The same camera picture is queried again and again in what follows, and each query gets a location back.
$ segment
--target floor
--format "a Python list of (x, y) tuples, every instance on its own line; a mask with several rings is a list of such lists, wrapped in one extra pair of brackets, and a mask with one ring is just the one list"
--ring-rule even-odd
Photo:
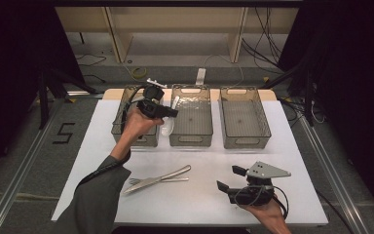
[[(254, 46), (258, 36), (245, 35), (244, 38)], [(138, 34), (133, 38), (129, 55), (124, 63), (115, 61), (107, 34), (84, 33), (83, 37), (85, 44), (82, 44), (78, 33), (68, 33), (78, 62), (82, 64), (80, 67), (87, 84), (100, 91), (121, 88), (125, 84), (133, 83), (129, 71), (136, 67), (145, 67), (148, 77), (169, 84), (194, 83), (198, 68), (204, 67), (205, 83), (214, 87), (239, 82), (241, 85), (260, 86), (264, 84), (265, 79), (275, 79), (278, 76), (271, 71), (280, 73), (267, 62), (257, 61), (256, 64), (254, 58), (246, 51), (241, 51), (238, 63), (230, 63), (225, 43), (226, 36), (220, 34)], [(282, 48), (285, 39), (286, 35), (275, 35), (275, 42), (279, 48)], [(267, 41), (262, 41), (259, 51), (269, 59), (274, 59)], [(278, 98), (287, 97), (288, 82), (285, 81), (273, 88)], [(68, 91), (79, 90), (69, 84), (65, 84), (65, 87)], [(56, 112), (56, 117), (45, 133), (45, 140), (41, 143), (36, 158), (31, 162), (21, 182), (14, 203), (5, 214), (3, 223), (0, 224), (0, 233), (51, 232), (54, 225), (50, 221), (52, 212), (90, 123), (96, 102), (97, 98), (89, 97), (71, 98), (61, 103), (51, 99), (51, 110)], [(327, 121), (320, 123), (323, 116), (318, 114), (315, 126), (310, 128), (304, 118), (296, 116), (287, 105), (284, 105), (283, 109), (290, 120), (289, 125), (314, 187), (345, 220), (357, 220), (349, 219), (347, 216), (349, 211), (346, 209), (346, 204), (341, 200), (340, 192), (335, 190), (335, 181), (329, 177), (329, 171), (325, 167), (323, 157), (327, 158), (334, 167), (332, 172), (336, 172), (339, 178), (336, 182), (342, 183), (345, 195), (352, 199), (355, 211), (363, 222), (359, 225), (362, 226), (359, 230), (363, 231), (357, 233), (374, 233), (374, 199), (355, 171), (355, 166), (350, 164), (343, 146), (340, 145), (332, 129), (332, 124)], [(0, 159), (0, 201), (14, 175), (17, 174), (23, 159), (31, 154), (30, 145), (36, 143), (35, 138), (40, 134), (39, 121), (40, 109), (37, 101), (31, 106), (22, 126), (19, 127), (17, 137), (8, 146), (8, 155)], [(59, 129), (65, 123), (74, 123), (63, 127), (64, 131), (73, 133), (71, 139), (67, 144), (54, 144), (55, 141), (65, 140), (65, 136), (58, 135)], [(311, 144), (312, 139), (316, 142), (319, 140), (323, 148), (315, 148)], [(323, 227), (291, 226), (292, 232), (349, 233), (332, 207), (323, 198), (320, 198), (320, 201), (328, 215), (329, 224)], [(261, 226), (251, 227), (249, 231), (268, 233)]]

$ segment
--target white tabletop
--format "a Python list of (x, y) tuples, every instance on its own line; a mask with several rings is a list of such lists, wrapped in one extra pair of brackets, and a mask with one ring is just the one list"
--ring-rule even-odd
[[(289, 201), (289, 225), (324, 225), (328, 223), (318, 196), (297, 148), (293, 134), (278, 101), (262, 101), (272, 132), (266, 148), (228, 150), (223, 147), (217, 101), (211, 102), (213, 137), (211, 147), (171, 147), (168, 137), (160, 136), (155, 148), (134, 147), (125, 167), (131, 177), (162, 176), (186, 165), (190, 172), (187, 182), (158, 183), (120, 198), (115, 221), (122, 225), (207, 225), (252, 226), (258, 220), (243, 209), (230, 204), (227, 194), (217, 188), (216, 181), (231, 188), (246, 186), (245, 177), (235, 175), (232, 166), (250, 168), (256, 161), (291, 172), (290, 177), (273, 178)], [(69, 205), (78, 182), (110, 153), (115, 145), (111, 135), (120, 102), (100, 100), (81, 145), (71, 174), (60, 196), (52, 220), (57, 220)], [(131, 185), (127, 182), (124, 189)], [(283, 195), (276, 190), (285, 204)]]

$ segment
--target gray shirt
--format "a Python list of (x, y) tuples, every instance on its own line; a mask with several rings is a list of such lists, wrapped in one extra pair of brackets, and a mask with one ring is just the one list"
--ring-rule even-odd
[[(114, 162), (117, 160), (108, 156), (99, 167)], [(53, 233), (111, 233), (120, 192), (130, 174), (120, 166), (80, 185), (56, 221)]]

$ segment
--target gray floor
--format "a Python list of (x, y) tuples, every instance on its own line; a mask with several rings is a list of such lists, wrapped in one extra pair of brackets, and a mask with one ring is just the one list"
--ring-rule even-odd
[[(104, 40), (105, 35), (85, 34), (86, 45), (81, 45), (76, 38), (77, 35), (70, 34), (70, 42), (77, 55), (96, 54), (107, 56), (107, 60), (97, 66), (81, 66), (83, 74), (96, 75), (104, 79), (101, 83), (92, 76), (86, 76), (87, 84), (101, 91), (111, 88), (122, 88), (125, 84), (135, 83), (128, 71), (122, 64), (117, 64), (110, 51), (109, 41)], [(139, 35), (134, 37), (131, 44), (131, 51), (124, 65), (129, 69), (133, 67), (146, 67), (148, 77), (157, 79), (162, 83), (191, 83), (195, 82), (199, 67), (206, 67), (205, 83), (211, 87), (220, 85), (232, 85), (242, 80), (243, 85), (261, 86), (263, 77), (274, 79), (278, 74), (270, 73), (257, 68), (252, 57), (241, 52), (238, 67), (226, 60), (228, 49), (224, 43), (224, 35), (165, 35), (160, 37), (154, 34)], [(278, 42), (285, 41), (285, 35), (278, 36)], [(269, 50), (262, 47), (266, 55)], [(91, 64), (99, 58), (85, 57), (79, 59), (81, 64)], [(268, 64), (260, 62), (262, 67), (269, 67)], [(274, 91), (278, 97), (286, 97), (284, 82), (276, 87)], [(78, 90), (74, 86), (66, 84), (68, 90)], [(54, 225), (50, 219), (56, 207), (57, 199), (63, 189), (66, 179), (73, 166), (75, 157), (80, 148), (82, 139), (90, 123), (97, 99), (77, 98), (63, 104), (55, 118), (49, 134), (35, 162), (33, 163), (27, 178), (25, 179), (19, 195), (9, 210), (0, 233), (49, 233)], [(288, 118), (294, 113), (284, 106)], [(16, 173), (23, 157), (28, 152), (29, 146), (38, 133), (39, 127), (39, 103), (31, 106), (19, 132), (8, 147), (8, 155), (0, 159), (0, 196), (5, 191), (12, 177)], [(65, 140), (66, 136), (58, 136), (57, 132), (62, 123), (74, 123), (73, 126), (65, 127), (65, 131), (72, 133), (68, 144), (53, 144), (57, 140)], [(343, 210), (337, 200), (332, 186), (330, 185), (323, 168), (320, 165), (318, 156), (308, 137), (302, 128), (300, 121), (290, 121), (292, 132), (301, 151), (302, 157), (308, 169), (314, 187), (320, 191), (331, 204), (342, 214)], [(369, 233), (374, 233), (374, 199), (366, 186), (363, 184), (355, 167), (348, 162), (346, 153), (339, 143), (338, 137), (334, 134), (332, 124), (324, 122), (315, 123), (315, 130), (318, 132), (326, 151), (329, 154), (337, 172), (345, 183), (349, 194), (352, 196), (355, 205), (358, 207), (362, 218), (367, 225)], [(329, 224), (323, 227), (293, 227), (293, 233), (349, 233), (341, 219), (331, 210), (328, 204), (320, 199), (323, 209), (329, 218)], [(252, 233), (268, 233), (263, 227), (251, 227)]]

